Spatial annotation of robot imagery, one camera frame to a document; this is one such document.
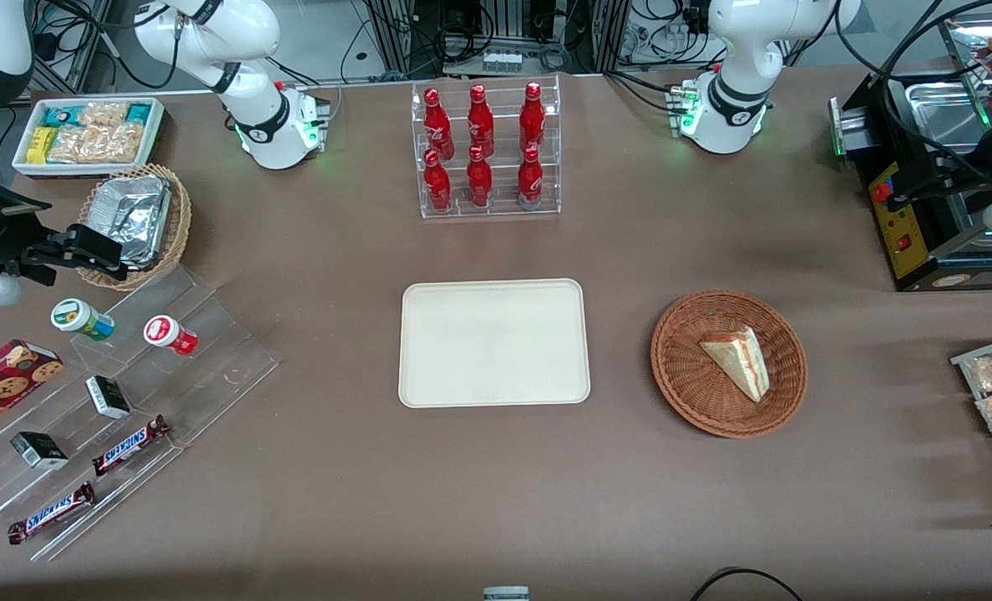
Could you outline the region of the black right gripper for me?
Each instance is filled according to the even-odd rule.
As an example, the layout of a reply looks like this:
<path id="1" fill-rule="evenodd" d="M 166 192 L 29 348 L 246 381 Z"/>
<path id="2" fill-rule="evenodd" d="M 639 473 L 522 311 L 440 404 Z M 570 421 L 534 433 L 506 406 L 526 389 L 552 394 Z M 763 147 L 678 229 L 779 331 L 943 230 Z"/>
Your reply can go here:
<path id="1" fill-rule="evenodd" d="M 49 264 L 94 270 L 116 281 L 126 280 L 127 267 L 119 262 L 121 244 L 87 225 L 69 225 L 65 243 L 46 242 L 52 231 L 41 224 L 37 212 L 50 206 L 23 198 L 0 185 L 0 275 L 52 286 L 56 282 L 56 270 L 38 265 Z M 26 260 L 31 248 L 35 264 Z"/>

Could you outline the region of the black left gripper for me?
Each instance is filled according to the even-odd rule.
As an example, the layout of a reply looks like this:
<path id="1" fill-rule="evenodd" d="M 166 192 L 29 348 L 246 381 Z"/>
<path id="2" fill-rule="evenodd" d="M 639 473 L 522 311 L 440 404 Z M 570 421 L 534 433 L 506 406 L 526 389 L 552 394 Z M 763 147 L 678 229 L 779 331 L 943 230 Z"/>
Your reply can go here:
<path id="1" fill-rule="evenodd" d="M 927 198 L 943 199 L 992 190 L 992 127 L 965 154 L 958 154 L 940 142 L 930 142 L 939 166 L 897 168 L 887 176 L 884 180 L 888 184 L 884 201 L 887 210 L 901 210 Z"/>

